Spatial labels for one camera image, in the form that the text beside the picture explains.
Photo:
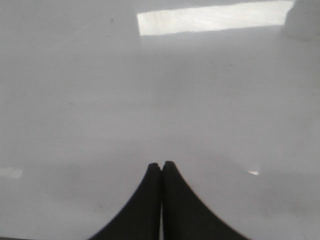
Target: white surface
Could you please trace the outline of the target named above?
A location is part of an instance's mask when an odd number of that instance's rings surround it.
[[[0,235],[86,239],[169,160],[246,236],[318,240],[320,3],[140,36],[139,14],[239,3],[0,1]]]

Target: glossy floor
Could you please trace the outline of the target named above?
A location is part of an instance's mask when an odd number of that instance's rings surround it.
[[[175,161],[247,237],[319,239],[319,1],[0,10],[0,236],[87,239]]]

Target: white floor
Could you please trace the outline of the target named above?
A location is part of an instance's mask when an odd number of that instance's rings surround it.
[[[0,236],[85,240],[169,160],[242,234],[319,239],[318,1],[0,12]]]

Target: bright rectangle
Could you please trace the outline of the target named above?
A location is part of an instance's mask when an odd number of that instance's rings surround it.
[[[245,2],[137,14],[141,36],[284,25],[292,0]]]

